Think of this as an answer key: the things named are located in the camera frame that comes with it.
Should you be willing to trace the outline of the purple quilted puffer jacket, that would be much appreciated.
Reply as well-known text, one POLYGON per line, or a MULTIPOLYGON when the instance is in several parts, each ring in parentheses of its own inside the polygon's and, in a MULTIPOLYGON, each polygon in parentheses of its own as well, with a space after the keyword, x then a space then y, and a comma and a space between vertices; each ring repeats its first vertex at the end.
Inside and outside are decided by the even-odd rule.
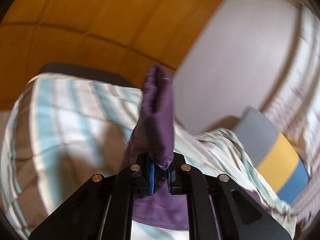
MULTIPOLYGON (((168 176, 174 158, 174 125, 171 78, 163 66, 154 65, 145 80, 138 122, 132 132, 128 155, 148 153, 154 172, 168 176)), ((236 188, 225 196, 219 178, 204 176, 215 218, 218 239, 268 239, 272 224, 270 215, 246 191, 236 188)), ((170 225, 188 225, 186 195, 172 195, 161 188, 156 196, 146 199, 148 210, 170 225)))

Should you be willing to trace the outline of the striped bed duvet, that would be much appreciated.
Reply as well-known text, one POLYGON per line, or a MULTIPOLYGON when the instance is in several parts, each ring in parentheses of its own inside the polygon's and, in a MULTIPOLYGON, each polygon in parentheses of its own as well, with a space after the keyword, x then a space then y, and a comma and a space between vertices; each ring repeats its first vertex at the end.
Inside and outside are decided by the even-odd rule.
MULTIPOLYGON (((22 238, 96 173, 116 174, 140 114, 142 91, 62 74, 31 79, 14 104, 1 153, 4 213, 22 238)), ((238 137, 175 125, 174 150, 204 174, 231 176, 295 235, 297 216, 253 166, 238 137)))

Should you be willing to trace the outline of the grey yellow blue headboard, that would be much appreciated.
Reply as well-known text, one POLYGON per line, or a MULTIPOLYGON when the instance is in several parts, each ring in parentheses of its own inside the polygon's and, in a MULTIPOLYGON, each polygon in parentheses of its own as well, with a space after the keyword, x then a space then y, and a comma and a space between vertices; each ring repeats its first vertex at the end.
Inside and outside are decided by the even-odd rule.
POLYGON ((292 205, 308 184, 299 155, 285 136, 253 107, 247 107, 233 128, 253 166, 281 200, 292 205))

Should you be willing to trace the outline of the white patterned curtain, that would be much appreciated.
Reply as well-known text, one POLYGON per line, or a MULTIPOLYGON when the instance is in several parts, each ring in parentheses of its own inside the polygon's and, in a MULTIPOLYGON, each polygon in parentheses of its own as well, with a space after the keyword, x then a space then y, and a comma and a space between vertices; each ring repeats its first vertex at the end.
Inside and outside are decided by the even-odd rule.
POLYGON ((264 114, 284 133, 309 176, 292 208, 314 216, 319 211, 319 18, 305 5, 289 70, 264 114))

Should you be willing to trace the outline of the orange wooden wardrobe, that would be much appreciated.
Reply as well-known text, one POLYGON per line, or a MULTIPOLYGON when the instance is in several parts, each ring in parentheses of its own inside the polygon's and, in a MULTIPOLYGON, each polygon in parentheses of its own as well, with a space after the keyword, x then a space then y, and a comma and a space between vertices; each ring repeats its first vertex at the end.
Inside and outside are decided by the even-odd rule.
POLYGON ((140 86, 160 62, 175 72, 222 0, 14 0, 1 20, 1 109, 42 66, 62 62, 140 86))

